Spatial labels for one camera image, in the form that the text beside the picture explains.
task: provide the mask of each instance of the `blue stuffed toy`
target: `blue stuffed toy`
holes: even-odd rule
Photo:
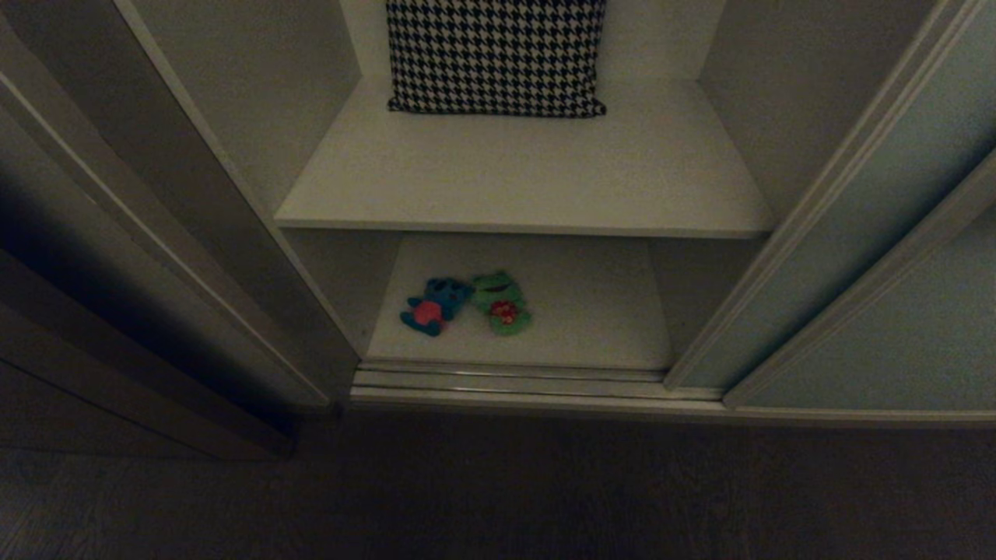
[[[452,278],[433,278],[425,283],[424,298],[408,298],[411,311],[401,313],[401,322],[430,337],[437,337],[473,293],[472,287]]]

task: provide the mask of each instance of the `closet door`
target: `closet door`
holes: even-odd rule
[[[735,387],[979,164],[996,141],[994,35],[996,3],[937,3],[848,137],[666,378],[670,389]]]
[[[996,420],[994,201],[996,152],[726,405]]]

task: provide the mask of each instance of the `shelf compartment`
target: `shelf compartment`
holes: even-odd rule
[[[398,314],[431,277],[506,270],[533,314],[512,337],[472,306],[437,338]],[[655,370],[673,356],[645,239],[409,233],[401,241],[366,359]]]
[[[283,226],[751,238],[771,211],[690,80],[600,84],[588,120],[390,113],[363,78],[276,213]]]

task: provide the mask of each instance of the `red patch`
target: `red patch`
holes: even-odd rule
[[[491,304],[491,315],[500,317],[502,325],[511,325],[519,317],[519,308],[508,300],[500,300]]]

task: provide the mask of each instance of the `pink patch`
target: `pink patch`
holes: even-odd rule
[[[415,316],[415,323],[428,325],[432,321],[442,323],[442,306],[433,301],[423,301],[412,310]]]

